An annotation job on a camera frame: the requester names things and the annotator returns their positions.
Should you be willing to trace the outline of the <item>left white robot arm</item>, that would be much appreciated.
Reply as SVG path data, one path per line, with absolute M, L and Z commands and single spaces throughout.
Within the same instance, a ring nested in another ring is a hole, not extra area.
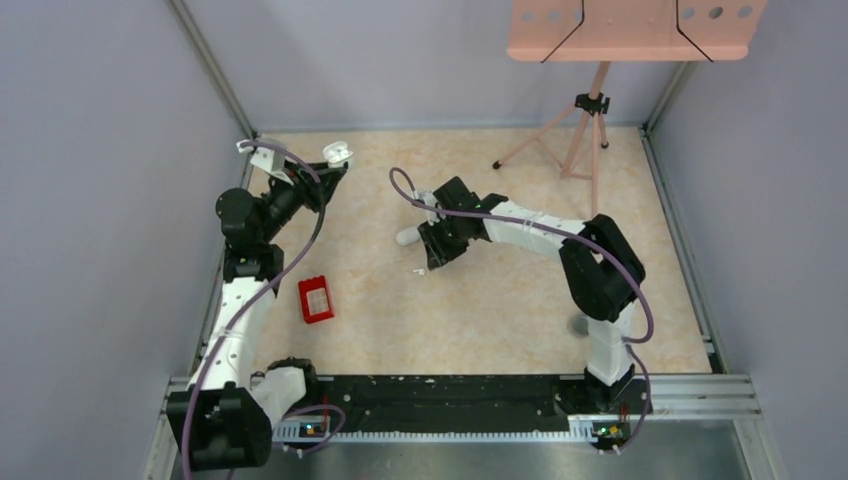
M 307 361 L 285 360 L 261 375 L 252 366 L 279 285 L 315 243 L 351 166 L 325 161 L 285 167 L 269 177 L 259 196 L 237 187 L 216 200 L 225 238 L 220 307 L 197 371 L 165 406 L 185 478 L 264 465 L 284 415 L 291 408 L 308 413 L 319 404 L 321 388 L 307 377 Z M 303 208 L 316 213 L 316 224 L 302 250 L 287 261 L 273 240 Z

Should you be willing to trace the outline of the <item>small white square earbud case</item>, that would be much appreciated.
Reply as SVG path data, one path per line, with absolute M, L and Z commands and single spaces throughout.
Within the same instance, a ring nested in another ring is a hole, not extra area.
M 349 165 L 354 159 L 354 152 L 345 141 L 336 141 L 325 146 L 322 154 L 325 162 L 331 168 L 341 168 L 342 166 Z

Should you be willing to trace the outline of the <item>white oval charging case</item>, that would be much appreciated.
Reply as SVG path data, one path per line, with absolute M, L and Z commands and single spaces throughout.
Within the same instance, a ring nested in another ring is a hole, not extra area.
M 417 227 L 403 229 L 395 236 L 396 243 L 402 247 L 412 245 L 420 240 L 421 236 Z

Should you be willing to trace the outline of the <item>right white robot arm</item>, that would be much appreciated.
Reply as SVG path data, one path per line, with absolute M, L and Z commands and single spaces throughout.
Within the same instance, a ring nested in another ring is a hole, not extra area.
M 549 257 L 562 266 L 567 289 L 588 323 L 586 371 L 589 404 L 612 412 L 627 397 L 623 379 L 633 360 L 625 347 L 645 268 L 615 221 L 598 214 L 588 221 L 562 219 L 520 206 L 507 196 L 479 197 L 458 177 L 413 204 L 427 212 L 418 228 L 430 270 L 463 255 L 471 242 L 509 244 Z

